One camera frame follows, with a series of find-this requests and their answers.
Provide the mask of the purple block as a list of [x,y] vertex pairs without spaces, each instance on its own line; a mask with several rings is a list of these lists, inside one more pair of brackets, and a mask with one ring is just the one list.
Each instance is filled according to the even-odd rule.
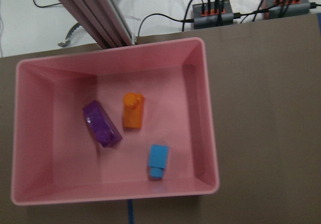
[[100,102],[93,100],[83,107],[85,122],[89,126],[96,141],[102,147],[114,145],[122,140],[122,136],[110,119]]

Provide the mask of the pink plastic box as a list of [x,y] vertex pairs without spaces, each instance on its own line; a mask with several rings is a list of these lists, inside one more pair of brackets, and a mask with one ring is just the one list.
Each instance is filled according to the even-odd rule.
[[202,39],[17,64],[14,204],[203,195],[219,186]]

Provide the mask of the orange terminal connector block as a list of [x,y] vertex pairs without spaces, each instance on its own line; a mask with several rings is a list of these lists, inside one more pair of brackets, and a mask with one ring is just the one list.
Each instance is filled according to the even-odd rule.
[[192,23],[195,30],[232,25],[234,20],[241,18],[241,13],[232,10],[230,0],[190,0],[182,22]]

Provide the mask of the aluminium frame profile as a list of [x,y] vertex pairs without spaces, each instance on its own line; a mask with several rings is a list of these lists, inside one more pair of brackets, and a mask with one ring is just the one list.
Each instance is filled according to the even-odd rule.
[[130,30],[116,0],[59,0],[102,49],[131,46]]

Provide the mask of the small blue block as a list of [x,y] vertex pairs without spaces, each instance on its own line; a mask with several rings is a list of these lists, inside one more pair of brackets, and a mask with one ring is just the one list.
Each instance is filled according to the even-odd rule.
[[152,179],[162,179],[167,168],[169,146],[151,145],[148,156],[148,174]]

